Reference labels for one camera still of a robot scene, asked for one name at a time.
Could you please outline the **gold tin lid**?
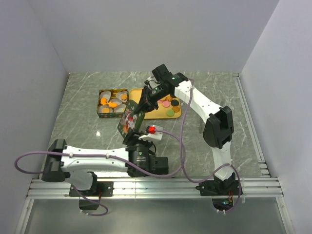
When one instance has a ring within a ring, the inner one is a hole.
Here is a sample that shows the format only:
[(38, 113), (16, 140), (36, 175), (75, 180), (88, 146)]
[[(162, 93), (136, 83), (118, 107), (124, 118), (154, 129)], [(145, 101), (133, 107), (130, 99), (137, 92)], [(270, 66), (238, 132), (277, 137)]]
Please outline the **gold tin lid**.
[(126, 139), (130, 133), (139, 130), (145, 118), (145, 112), (137, 112), (137, 107), (138, 104), (135, 101), (128, 101), (124, 113), (121, 116), (117, 129), (123, 139)]

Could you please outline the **orange fish cookie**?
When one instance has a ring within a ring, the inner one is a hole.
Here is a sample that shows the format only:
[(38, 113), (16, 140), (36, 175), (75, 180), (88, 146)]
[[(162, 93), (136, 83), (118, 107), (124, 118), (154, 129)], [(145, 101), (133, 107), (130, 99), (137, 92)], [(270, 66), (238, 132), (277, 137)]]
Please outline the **orange fish cookie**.
[(116, 107), (118, 106), (118, 104), (117, 104), (117, 103), (114, 103), (114, 102), (108, 102), (107, 105), (108, 105), (110, 108), (112, 108), (112, 109), (114, 109), (114, 108), (116, 108)]
[(108, 103), (107, 99), (105, 97), (102, 97), (99, 101), (100, 105), (106, 105)]

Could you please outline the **brown round cookie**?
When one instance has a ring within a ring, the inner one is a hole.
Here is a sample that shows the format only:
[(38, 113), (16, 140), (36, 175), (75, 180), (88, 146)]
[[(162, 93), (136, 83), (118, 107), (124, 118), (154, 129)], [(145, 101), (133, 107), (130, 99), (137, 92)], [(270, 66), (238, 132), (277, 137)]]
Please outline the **brown round cookie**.
[(101, 110), (101, 112), (102, 112), (102, 113), (110, 113), (111, 110), (110, 110), (110, 108), (105, 107), (105, 108), (103, 108), (103, 109)]

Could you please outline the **metal tongs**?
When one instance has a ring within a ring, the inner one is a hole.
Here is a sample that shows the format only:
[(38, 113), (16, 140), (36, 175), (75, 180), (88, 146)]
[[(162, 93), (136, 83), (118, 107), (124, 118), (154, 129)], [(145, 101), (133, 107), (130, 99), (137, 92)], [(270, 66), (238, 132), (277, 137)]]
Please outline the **metal tongs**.
[(200, 125), (199, 125), (199, 133), (201, 134), (202, 133), (202, 123), (200, 123)]

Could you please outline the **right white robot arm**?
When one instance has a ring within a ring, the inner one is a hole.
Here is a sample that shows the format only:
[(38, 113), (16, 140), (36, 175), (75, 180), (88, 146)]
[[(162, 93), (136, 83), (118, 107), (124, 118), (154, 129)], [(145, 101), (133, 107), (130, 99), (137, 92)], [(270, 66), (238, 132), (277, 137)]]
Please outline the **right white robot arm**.
[(233, 114), (230, 107), (221, 107), (203, 95), (194, 86), (194, 81), (182, 73), (172, 74), (165, 64), (152, 71), (156, 86), (145, 85), (135, 113), (151, 112), (158, 108), (158, 101), (172, 95), (187, 103), (205, 123), (203, 138), (211, 147), (214, 158), (214, 188), (225, 195), (236, 179), (231, 167), (230, 145), (234, 133)]

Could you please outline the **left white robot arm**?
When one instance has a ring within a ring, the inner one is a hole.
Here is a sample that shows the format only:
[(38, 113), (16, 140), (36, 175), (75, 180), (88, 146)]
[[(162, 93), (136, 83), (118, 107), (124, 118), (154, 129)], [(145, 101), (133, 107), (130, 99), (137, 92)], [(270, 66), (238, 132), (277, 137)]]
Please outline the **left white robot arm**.
[(98, 190), (96, 172), (123, 172), (130, 177), (167, 175), (166, 157), (157, 157), (150, 148), (162, 135), (135, 131), (125, 138), (126, 146), (112, 150), (83, 149), (57, 139), (49, 148), (41, 179), (45, 182), (67, 182), (87, 196)]

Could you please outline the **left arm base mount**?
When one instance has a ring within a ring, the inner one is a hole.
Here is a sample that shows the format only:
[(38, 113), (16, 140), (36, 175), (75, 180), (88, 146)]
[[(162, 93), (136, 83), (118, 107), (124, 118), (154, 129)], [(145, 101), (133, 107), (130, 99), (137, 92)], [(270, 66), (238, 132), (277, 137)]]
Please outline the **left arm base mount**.
[[(89, 190), (78, 192), (75, 190), (74, 186), (71, 185), (69, 191), (69, 197), (79, 197), (79, 208), (83, 211), (95, 211), (99, 208), (98, 203), (101, 201), (102, 197), (111, 197), (113, 195), (114, 183), (112, 181), (96, 182), (95, 185)], [(93, 202), (87, 201), (79, 194), (85, 197), (95, 197), (92, 199)]]

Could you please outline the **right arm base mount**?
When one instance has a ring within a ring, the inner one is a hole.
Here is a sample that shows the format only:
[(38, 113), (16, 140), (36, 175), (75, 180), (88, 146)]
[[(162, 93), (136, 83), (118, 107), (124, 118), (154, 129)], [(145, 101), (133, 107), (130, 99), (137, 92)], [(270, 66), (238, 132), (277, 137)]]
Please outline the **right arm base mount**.
[(212, 197), (212, 205), (217, 212), (226, 214), (239, 203), (243, 194), (241, 182), (238, 179), (207, 180), (195, 187), (201, 196)]

